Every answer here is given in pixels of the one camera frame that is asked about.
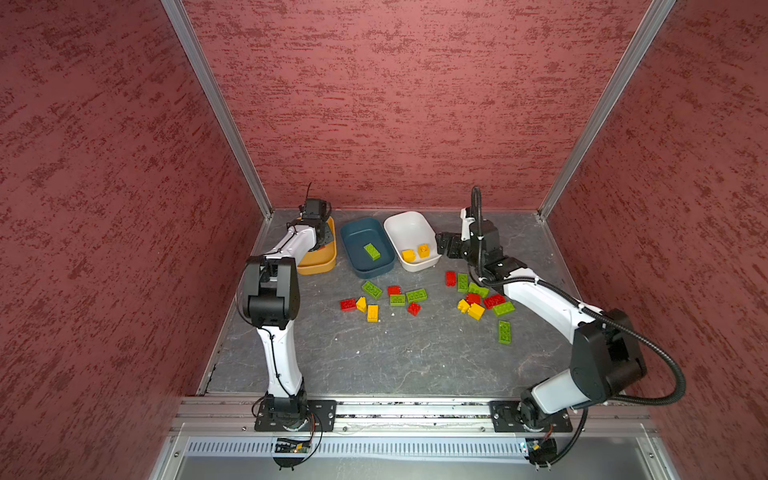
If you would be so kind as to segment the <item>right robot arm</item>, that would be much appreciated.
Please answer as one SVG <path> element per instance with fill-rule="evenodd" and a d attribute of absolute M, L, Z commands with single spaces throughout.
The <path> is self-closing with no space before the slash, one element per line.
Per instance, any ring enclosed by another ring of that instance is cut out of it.
<path fill-rule="evenodd" d="M 529 431 L 541 431 L 559 414 L 582 410 L 609 400 L 645 406 L 666 406 L 686 393 L 680 365 L 659 345 L 634 330 L 622 311 L 600 310 L 542 279 L 524 262 L 504 253 L 498 229 L 482 218 L 479 207 L 461 212 L 458 233 L 436 234 L 437 250 L 467 262 L 470 279 L 523 305 L 560 332 L 571 346 L 566 370 L 520 395 L 517 421 Z M 648 348 L 670 369 L 671 393 L 657 397 L 626 394 L 643 379 L 647 366 L 641 350 Z"/>

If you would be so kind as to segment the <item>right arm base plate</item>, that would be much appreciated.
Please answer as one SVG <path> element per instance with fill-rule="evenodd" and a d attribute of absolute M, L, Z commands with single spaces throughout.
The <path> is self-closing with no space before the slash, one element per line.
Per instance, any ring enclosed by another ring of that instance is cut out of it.
<path fill-rule="evenodd" d="M 570 433 L 573 427 L 565 410 L 542 413 L 532 400 L 495 400 L 489 404 L 496 433 Z"/>

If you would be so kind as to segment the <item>red brick cluster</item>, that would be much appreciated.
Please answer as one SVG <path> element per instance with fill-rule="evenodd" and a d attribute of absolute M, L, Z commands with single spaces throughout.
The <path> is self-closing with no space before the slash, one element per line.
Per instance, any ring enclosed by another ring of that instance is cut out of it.
<path fill-rule="evenodd" d="M 342 312 L 355 311 L 357 309 L 357 301 L 354 298 L 345 299 L 340 302 L 340 310 Z"/>

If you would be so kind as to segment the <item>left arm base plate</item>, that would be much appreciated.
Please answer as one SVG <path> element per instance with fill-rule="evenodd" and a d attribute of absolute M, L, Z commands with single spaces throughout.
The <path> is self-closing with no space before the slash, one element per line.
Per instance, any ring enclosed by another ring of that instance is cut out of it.
<path fill-rule="evenodd" d="M 256 432 L 316 433 L 334 430 L 338 403 L 335 400 L 291 400 L 272 396 L 255 412 Z"/>

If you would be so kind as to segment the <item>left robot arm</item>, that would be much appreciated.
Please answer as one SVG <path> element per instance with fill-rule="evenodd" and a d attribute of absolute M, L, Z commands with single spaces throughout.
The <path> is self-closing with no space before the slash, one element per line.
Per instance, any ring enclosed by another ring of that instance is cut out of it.
<path fill-rule="evenodd" d="M 298 431 L 310 420 L 294 340 L 301 304 L 298 264 L 334 240 L 331 212 L 325 200 L 305 200 L 277 245 L 246 261 L 236 296 L 238 314 L 257 330 L 265 352 L 269 380 L 264 417 L 288 431 Z"/>

